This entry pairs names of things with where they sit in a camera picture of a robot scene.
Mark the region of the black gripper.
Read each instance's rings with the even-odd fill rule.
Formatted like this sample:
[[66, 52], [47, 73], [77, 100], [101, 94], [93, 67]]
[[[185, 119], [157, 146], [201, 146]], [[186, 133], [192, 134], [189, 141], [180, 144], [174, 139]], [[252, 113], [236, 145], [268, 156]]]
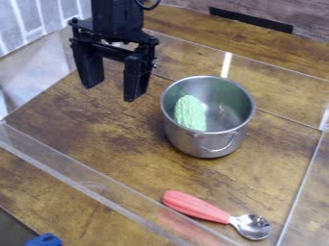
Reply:
[[145, 31], [145, 12], [159, 0], [91, 0], [91, 18], [73, 18], [71, 47], [82, 84], [86, 88], [105, 81], [103, 58], [125, 60], [123, 100], [133, 102], [149, 88], [155, 46], [159, 41]]

